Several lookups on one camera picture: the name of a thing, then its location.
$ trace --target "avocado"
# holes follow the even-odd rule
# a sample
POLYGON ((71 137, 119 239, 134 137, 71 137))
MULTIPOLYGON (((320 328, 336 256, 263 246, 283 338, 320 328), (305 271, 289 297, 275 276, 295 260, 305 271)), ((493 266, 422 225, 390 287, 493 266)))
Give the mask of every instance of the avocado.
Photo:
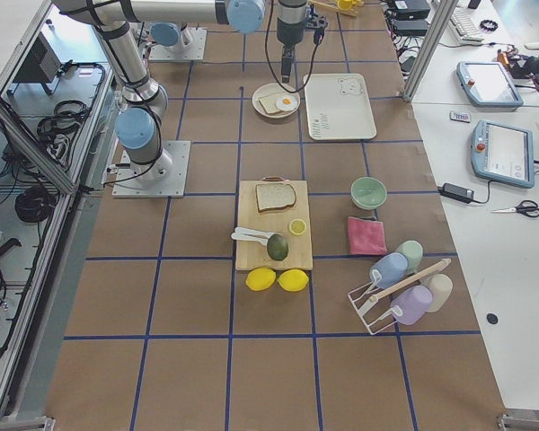
POLYGON ((267 251, 273 260, 283 260, 289 253, 287 240, 278 233, 274 233, 268 239, 267 251))

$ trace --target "wooden cutting board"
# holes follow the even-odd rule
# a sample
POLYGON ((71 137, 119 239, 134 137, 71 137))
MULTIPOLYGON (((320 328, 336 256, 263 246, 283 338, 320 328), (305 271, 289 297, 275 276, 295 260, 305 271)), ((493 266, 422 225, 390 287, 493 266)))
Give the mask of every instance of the wooden cutting board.
POLYGON ((289 246, 289 253, 282 261, 270 259, 266 248, 258 242, 237 242, 235 268, 247 271, 259 267, 273 269, 307 269, 314 267, 312 257, 312 236, 309 223, 309 202, 306 181, 286 181, 296 191, 296 204, 291 208, 258 212, 255 186, 264 181, 240 181, 240 195, 237 209, 237 225, 258 231, 275 232, 283 235, 289 246), (307 230, 301 236, 289 232, 287 226, 295 218, 307 223, 307 230))

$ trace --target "remote control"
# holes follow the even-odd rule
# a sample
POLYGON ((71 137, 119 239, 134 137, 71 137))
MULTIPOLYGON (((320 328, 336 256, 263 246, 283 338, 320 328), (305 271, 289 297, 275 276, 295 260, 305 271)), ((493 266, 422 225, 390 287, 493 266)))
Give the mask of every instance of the remote control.
POLYGON ((463 121, 463 123, 471 123, 471 115, 466 112, 449 112, 449 118, 453 121, 463 121))

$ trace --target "tablet device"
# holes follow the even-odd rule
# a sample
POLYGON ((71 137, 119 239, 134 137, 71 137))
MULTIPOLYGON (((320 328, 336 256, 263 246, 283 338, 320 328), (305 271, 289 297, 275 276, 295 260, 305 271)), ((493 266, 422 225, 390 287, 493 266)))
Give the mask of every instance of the tablet device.
POLYGON ((465 62, 457 65, 457 76, 475 106, 518 108, 523 99, 507 71, 497 62, 465 62))
POLYGON ((471 165, 478 177, 531 189, 535 184, 533 134, 481 120, 473 131, 471 165))

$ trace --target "green bowl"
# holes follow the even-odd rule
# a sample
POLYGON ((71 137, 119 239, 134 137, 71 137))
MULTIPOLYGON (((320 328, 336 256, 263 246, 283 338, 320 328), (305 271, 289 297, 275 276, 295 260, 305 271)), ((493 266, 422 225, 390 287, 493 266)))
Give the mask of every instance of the green bowl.
POLYGON ((380 180, 360 177, 351 184, 351 200, 361 209, 379 208, 387 199, 387 190, 380 180))

